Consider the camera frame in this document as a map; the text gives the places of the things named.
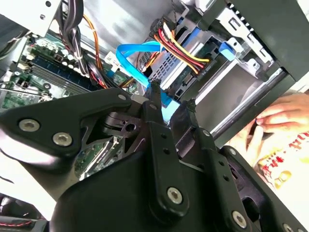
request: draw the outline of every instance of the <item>gray metal panel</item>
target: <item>gray metal panel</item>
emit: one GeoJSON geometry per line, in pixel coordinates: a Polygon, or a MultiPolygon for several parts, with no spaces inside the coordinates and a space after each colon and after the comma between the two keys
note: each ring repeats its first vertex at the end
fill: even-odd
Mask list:
{"type": "Polygon", "coordinates": [[[236,65],[197,105],[198,124],[208,131],[219,125],[262,81],[236,65]]]}
{"type": "Polygon", "coordinates": [[[106,54],[120,44],[142,43],[153,21],[172,10],[170,0],[85,0],[84,5],[106,54]]]}
{"type": "Polygon", "coordinates": [[[309,22],[295,0],[232,0],[295,80],[308,71],[309,22]]]}

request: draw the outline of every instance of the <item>hand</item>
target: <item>hand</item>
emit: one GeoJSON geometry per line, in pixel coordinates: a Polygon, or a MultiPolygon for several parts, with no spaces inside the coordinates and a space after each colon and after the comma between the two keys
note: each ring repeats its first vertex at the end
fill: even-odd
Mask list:
{"type": "Polygon", "coordinates": [[[259,157],[263,138],[263,128],[260,126],[255,128],[253,136],[249,135],[253,123],[254,121],[249,123],[226,144],[235,148],[251,167],[255,165],[259,157]]]}
{"type": "Polygon", "coordinates": [[[302,93],[277,99],[257,117],[256,123],[270,133],[309,131],[309,95],[302,93]]]}

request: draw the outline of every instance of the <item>finger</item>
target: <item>finger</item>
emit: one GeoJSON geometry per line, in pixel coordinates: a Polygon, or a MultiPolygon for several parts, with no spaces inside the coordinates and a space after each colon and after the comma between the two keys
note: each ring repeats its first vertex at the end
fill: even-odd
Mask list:
{"type": "Polygon", "coordinates": [[[247,126],[245,126],[240,132],[238,132],[235,137],[238,137],[238,138],[241,138],[241,139],[244,139],[244,140],[247,140],[248,138],[248,135],[250,133],[250,130],[251,130],[251,127],[254,123],[254,120],[251,121],[247,126]]]}
{"type": "Polygon", "coordinates": [[[298,122],[286,122],[280,124],[263,124],[264,132],[267,133],[281,133],[281,132],[297,132],[303,133],[309,130],[309,128],[304,127],[304,125],[298,122]]]}
{"type": "Polygon", "coordinates": [[[280,104],[276,104],[276,105],[272,105],[268,107],[265,111],[263,111],[256,118],[261,119],[261,118],[274,115],[280,112],[296,110],[298,108],[299,108],[298,104],[280,103],[280,104]]]}
{"type": "Polygon", "coordinates": [[[306,117],[301,116],[300,110],[284,111],[271,116],[267,116],[261,119],[257,119],[256,123],[258,125],[262,124],[280,124],[285,122],[298,122],[298,123],[308,123],[306,117]]]}
{"type": "Polygon", "coordinates": [[[263,138],[263,128],[257,126],[247,149],[246,161],[253,166],[260,154],[263,138]]]}

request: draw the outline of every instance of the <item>cable bundle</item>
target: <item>cable bundle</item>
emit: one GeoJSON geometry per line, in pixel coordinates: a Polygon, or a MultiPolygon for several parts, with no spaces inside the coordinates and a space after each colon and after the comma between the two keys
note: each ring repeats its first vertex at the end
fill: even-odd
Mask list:
{"type": "Polygon", "coordinates": [[[78,25],[83,19],[84,2],[83,0],[68,0],[63,2],[68,5],[68,12],[65,14],[62,4],[56,12],[56,20],[59,24],[60,35],[63,44],[75,55],[78,60],[82,74],[88,74],[88,68],[82,55],[81,32],[78,25]]]}
{"type": "Polygon", "coordinates": [[[168,52],[187,64],[196,74],[198,74],[199,70],[203,69],[205,63],[209,62],[210,60],[197,58],[191,55],[174,39],[174,37],[174,32],[169,30],[165,22],[163,28],[159,28],[158,34],[154,35],[154,38],[168,52]]]}

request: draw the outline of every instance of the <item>red wire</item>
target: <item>red wire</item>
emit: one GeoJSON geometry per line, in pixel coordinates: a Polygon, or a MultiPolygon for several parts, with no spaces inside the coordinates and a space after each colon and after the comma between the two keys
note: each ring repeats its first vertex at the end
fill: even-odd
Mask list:
{"type": "Polygon", "coordinates": [[[6,224],[6,223],[0,223],[0,226],[9,226],[9,227],[21,227],[21,226],[26,226],[31,224],[32,221],[27,221],[25,223],[21,223],[21,224],[6,224]]]}
{"type": "Polygon", "coordinates": [[[96,78],[93,72],[90,72],[90,75],[99,83],[100,86],[102,86],[103,88],[107,88],[106,85],[100,79],[96,78]]]}
{"type": "Polygon", "coordinates": [[[163,31],[161,28],[159,28],[159,37],[162,41],[164,41],[166,43],[166,45],[172,49],[175,53],[177,53],[178,55],[180,55],[181,57],[183,57],[184,59],[190,61],[190,63],[193,63],[201,68],[203,68],[204,66],[201,64],[201,63],[198,63],[197,61],[191,59],[190,57],[186,57],[174,44],[170,43],[169,41],[167,41],[165,38],[164,38],[164,35],[163,35],[163,31]]]}

